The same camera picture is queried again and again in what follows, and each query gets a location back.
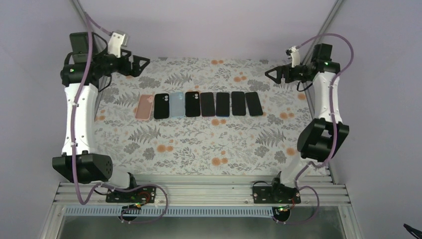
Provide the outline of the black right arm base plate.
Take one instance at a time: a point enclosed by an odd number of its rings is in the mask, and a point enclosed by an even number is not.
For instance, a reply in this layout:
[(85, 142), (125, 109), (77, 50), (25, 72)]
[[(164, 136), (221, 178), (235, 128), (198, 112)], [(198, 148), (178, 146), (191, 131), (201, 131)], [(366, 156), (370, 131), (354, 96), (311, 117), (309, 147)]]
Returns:
[(253, 186), (253, 200), (255, 204), (300, 204), (300, 193), (296, 188), (279, 186)]

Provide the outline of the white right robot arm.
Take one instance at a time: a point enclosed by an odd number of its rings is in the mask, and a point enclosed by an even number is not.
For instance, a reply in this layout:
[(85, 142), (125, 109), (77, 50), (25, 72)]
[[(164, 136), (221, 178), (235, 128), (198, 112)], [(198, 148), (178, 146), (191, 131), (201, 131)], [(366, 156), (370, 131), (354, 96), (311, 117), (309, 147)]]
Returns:
[(349, 126), (343, 123), (338, 105), (338, 83), (341, 66), (331, 59), (332, 45), (317, 44), (311, 62), (300, 63), (299, 47), (286, 51), (292, 62), (265, 72), (273, 82), (311, 82), (315, 90), (314, 118), (301, 132), (297, 140), (299, 156), (285, 172), (280, 182), (296, 187), (311, 169), (325, 168), (349, 134)]

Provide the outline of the peach phone case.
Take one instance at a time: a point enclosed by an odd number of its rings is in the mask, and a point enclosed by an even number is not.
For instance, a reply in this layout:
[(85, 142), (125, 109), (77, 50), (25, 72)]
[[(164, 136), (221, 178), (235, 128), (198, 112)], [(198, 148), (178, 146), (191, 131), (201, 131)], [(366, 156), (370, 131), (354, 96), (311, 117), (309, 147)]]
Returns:
[(141, 95), (135, 111), (135, 119), (149, 120), (154, 102), (153, 95)]

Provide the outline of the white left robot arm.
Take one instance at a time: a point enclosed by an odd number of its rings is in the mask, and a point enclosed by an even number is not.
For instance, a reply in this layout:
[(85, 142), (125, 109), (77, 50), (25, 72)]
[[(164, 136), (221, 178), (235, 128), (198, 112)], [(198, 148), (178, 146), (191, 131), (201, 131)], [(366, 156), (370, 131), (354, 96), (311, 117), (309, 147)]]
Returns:
[(108, 155), (98, 153), (94, 135), (96, 100), (102, 77), (118, 72), (139, 76), (150, 59), (132, 55), (126, 50), (128, 35), (112, 32), (106, 48), (98, 52), (86, 32), (70, 34), (73, 51), (68, 53), (60, 72), (67, 102), (67, 126), (61, 155), (52, 159), (52, 167), (72, 183), (106, 182), (119, 188), (127, 202), (138, 196), (132, 174), (114, 169)]

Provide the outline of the black phone without case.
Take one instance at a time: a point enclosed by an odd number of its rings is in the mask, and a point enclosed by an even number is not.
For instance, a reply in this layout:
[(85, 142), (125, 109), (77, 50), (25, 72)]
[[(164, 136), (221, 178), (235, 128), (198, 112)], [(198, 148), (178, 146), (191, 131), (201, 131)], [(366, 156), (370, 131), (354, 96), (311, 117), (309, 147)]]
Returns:
[(246, 102), (244, 92), (231, 92), (231, 107), (234, 116), (246, 115)]

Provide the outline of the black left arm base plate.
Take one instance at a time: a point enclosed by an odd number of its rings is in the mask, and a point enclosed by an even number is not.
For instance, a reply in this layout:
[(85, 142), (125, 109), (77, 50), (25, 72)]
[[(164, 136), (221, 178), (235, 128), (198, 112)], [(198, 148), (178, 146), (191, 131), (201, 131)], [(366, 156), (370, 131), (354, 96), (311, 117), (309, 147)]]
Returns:
[(111, 191), (108, 190), (105, 201), (107, 203), (128, 203), (128, 204), (144, 204), (144, 203), (154, 203), (155, 186), (146, 186), (140, 189), (137, 189), (133, 192), (120, 192), (120, 191)]

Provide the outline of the black phone case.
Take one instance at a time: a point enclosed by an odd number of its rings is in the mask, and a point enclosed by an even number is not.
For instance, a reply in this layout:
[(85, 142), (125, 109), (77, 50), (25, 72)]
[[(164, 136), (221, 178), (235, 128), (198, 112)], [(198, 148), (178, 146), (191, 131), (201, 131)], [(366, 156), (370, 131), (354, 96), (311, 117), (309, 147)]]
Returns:
[(201, 115), (201, 103), (199, 92), (185, 93), (186, 117), (199, 117)]

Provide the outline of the light blue case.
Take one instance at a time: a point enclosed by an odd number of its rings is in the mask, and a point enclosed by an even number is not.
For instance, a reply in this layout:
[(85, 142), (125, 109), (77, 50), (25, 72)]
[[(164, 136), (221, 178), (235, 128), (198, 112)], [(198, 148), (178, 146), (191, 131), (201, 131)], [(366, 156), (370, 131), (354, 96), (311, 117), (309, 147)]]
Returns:
[(170, 117), (181, 118), (185, 116), (184, 93), (175, 92), (170, 94)]

